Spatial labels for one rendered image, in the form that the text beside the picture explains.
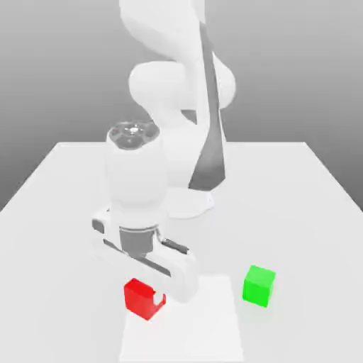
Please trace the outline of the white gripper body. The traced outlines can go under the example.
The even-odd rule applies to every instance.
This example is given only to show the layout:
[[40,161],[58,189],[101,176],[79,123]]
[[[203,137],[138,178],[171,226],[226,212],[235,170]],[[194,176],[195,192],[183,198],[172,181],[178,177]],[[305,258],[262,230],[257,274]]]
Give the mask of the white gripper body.
[[191,251],[186,254],[163,245],[157,236],[150,235],[152,251],[144,256],[131,257],[112,244],[106,235],[94,233],[92,247],[116,276],[127,282],[132,278],[151,286],[156,292],[186,303],[199,288],[198,265]]

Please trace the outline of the small red cube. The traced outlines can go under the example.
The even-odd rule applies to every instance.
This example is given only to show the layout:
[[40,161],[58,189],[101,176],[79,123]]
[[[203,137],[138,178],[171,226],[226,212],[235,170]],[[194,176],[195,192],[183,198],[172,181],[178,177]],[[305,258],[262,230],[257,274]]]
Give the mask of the small red cube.
[[153,295],[156,292],[151,286],[132,278],[123,287],[125,307],[144,320],[150,320],[167,302],[164,294],[164,304],[155,306]]

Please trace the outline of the small green cube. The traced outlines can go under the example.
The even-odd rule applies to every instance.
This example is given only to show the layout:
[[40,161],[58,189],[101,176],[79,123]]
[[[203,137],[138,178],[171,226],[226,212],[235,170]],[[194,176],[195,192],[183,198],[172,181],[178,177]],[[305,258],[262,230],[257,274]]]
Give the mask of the small green cube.
[[251,265],[243,282],[242,298],[266,308],[272,294],[276,272]]

